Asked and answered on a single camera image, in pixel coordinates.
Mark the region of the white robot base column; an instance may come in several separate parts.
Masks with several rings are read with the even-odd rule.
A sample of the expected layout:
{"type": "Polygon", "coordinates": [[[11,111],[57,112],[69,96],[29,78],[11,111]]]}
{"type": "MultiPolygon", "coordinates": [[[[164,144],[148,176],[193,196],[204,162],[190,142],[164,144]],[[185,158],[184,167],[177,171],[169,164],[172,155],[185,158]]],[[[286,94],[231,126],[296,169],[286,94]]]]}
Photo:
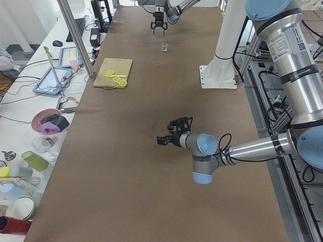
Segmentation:
{"type": "Polygon", "coordinates": [[[245,3],[244,0],[227,2],[214,58],[208,65],[199,67],[203,89],[237,88],[233,55],[246,18],[245,3]]]}

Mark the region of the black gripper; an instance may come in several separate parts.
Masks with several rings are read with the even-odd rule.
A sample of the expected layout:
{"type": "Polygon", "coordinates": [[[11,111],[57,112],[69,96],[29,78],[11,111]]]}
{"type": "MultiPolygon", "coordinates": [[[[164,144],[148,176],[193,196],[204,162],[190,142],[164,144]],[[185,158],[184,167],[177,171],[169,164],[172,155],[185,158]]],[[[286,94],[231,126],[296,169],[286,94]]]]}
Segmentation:
{"type": "Polygon", "coordinates": [[[181,146],[180,145],[180,136],[178,135],[166,135],[166,136],[157,136],[156,137],[157,143],[159,145],[166,146],[168,143],[172,143],[175,146],[181,146]]]}
{"type": "Polygon", "coordinates": [[[155,29],[157,27],[161,27],[163,29],[163,34],[165,34],[168,29],[168,23],[164,21],[164,13],[154,12],[152,15],[154,16],[154,21],[151,21],[150,29],[152,30],[153,34],[155,33],[155,29]]]}

